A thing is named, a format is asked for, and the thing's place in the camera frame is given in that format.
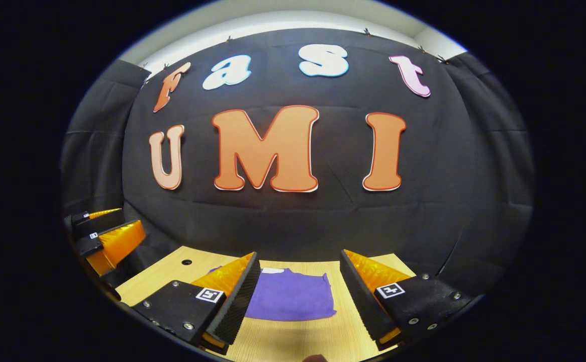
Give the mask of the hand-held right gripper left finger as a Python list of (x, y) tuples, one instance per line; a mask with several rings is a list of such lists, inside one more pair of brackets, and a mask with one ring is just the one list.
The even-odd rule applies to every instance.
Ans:
[(190, 283), (172, 280), (132, 313), (191, 346), (225, 355), (246, 316), (261, 268), (256, 252)]

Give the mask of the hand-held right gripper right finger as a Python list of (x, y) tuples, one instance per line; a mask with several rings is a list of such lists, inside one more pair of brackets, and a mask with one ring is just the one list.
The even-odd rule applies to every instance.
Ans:
[(473, 296), (429, 274), (414, 277), (342, 250), (340, 272), (378, 350), (404, 348), (430, 337), (474, 307)]

